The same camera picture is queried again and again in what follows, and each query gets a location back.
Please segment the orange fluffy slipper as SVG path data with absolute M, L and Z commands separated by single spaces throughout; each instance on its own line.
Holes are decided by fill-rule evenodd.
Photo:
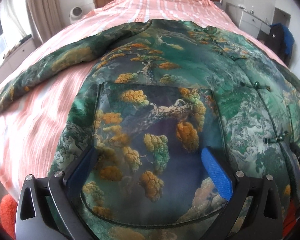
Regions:
M 0 202 L 0 220 L 2 227 L 12 239 L 15 239 L 15 218 L 17 213 L 17 202 L 10 194 L 3 196 Z

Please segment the white window bench cabinet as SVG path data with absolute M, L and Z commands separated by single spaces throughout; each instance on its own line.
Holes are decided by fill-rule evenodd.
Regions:
M 6 59 L 0 59 L 0 84 L 35 50 L 33 38 L 30 37 L 11 52 Z

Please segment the black and blue clothes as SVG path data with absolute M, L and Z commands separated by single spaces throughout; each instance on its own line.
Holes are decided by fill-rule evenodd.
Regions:
M 282 23 L 275 23 L 270 26 L 270 32 L 264 44 L 271 49 L 286 66 L 289 66 L 294 42 L 295 40 L 290 30 Z

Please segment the green landscape print jacket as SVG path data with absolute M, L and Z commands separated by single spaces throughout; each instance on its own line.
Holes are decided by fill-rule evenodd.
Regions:
M 273 176 L 281 239 L 300 239 L 300 80 L 241 35 L 189 21 L 125 23 L 67 44 L 2 89 L 0 114 L 60 72 L 94 62 L 50 172 L 88 147 L 98 159 L 71 202 L 97 239 L 201 239 L 227 204 L 205 167 Z

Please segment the beige curtain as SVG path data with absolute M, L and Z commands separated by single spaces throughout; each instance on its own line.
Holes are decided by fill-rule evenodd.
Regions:
M 41 45 L 65 27 L 60 0 L 26 0 L 32 36 Z

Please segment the white desk with drawers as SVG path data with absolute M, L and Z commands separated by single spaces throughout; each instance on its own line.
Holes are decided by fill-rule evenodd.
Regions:
M 254 38 L 264 37 L 270 33 L 270 26 L 266 22 L 238 5 L 226 3 L 225 12 L 240 30 Z

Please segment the pink striped bed sheet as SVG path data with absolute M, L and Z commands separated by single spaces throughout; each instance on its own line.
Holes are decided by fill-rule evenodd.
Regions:
M 192 21 L 243 35 L 210 0 L 114 0 L 87 13 L 31 53 L 7 77 L 10 81 L 62 46 L 128 22 L 153 18 Z M 28 174 L 45 177 L 75 95 L 92 68 L 83 63 L 62 71 L 10 105 L 0 115 L 0 182 L 18 199 Z

